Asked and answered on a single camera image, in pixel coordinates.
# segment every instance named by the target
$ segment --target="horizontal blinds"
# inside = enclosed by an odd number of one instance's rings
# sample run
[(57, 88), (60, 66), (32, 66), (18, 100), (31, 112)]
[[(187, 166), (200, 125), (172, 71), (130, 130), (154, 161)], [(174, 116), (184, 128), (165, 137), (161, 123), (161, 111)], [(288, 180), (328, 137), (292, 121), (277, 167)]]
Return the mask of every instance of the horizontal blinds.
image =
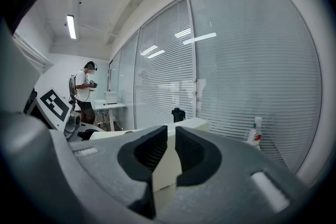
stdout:
[(175, 107), (192, 117), (192, 47), (185, 42), (190, 33), (186, 0), (140, 29), (135, 64), (138, 129), (172, 123)]
[(261, 150), (296, 172), (321, 107), (318, 57), (302, 17), (290, 0), (191, 0), (191, 7), (197, 116), (240, 140), (261, 116)]
[(134, 130), (133, 82), (137, 39), (138, 33), (122, 47), (120, 55), (118, 102), (126, 107), (118, 108), (118, 116), (123, 130)]
[(31, 45), (19, 32), (14, 33), (13, 39), (16, 46), (40, 74), (45, 73), (54, 65), (35, 49), (34, 46)]
[(110, 64), (110, 78), (109, 78), (109, 90), (111, 92), (116, 92), (118, 90), (118, 73), (119, 73), (119, 61), (120, 61), (120, 50), (113, 57), (113, 61)]

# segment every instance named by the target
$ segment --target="white desk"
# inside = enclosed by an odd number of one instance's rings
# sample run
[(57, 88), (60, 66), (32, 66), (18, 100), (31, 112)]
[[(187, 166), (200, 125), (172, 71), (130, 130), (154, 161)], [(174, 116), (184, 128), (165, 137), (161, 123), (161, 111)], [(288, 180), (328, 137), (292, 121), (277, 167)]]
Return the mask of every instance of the white desk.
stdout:
[(114, 131), (114, 125), (113, 125), (113, 109), (122, 108), (125, 105), (122, 103), (117, 104), (105, 104), (105, 100), (95, 100), (94, 101), (94, 107), (95, 110), (109, 110), (109, 118), (110, 118), (110, 126), (111, 126), (111, 132)]

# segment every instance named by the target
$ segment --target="spray bottle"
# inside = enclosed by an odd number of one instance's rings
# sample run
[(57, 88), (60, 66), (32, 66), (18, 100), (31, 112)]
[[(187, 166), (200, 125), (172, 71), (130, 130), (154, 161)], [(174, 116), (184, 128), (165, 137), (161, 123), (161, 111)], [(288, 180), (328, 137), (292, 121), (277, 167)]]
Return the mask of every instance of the spray bottle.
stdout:
[(253, 128), (250, 130), (247, 142), (252, 146), (258, 146), (261, 140), (261, 117), (255, 117)]

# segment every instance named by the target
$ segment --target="red label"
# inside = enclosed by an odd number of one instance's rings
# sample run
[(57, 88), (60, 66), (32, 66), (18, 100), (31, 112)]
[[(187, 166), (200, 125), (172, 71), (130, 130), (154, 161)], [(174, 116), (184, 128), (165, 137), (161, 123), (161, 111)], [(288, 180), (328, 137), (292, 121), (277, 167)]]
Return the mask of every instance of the red label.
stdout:
[(256, 135), (256, 138), (254, 139), (254, 141), (258, 141), (258, 140), (260, 140), (261, 139), (261, 134), (257, 134)]

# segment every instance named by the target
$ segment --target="black bag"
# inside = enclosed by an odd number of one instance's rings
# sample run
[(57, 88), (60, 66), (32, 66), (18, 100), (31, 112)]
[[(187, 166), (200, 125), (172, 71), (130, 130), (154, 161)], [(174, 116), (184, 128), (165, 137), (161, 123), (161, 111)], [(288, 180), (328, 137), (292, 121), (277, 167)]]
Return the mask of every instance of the black bag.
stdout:
[(174, 116), (174, 123), (185, 120), (185, 112), (179, 108), (174, 108), (172, 115)]

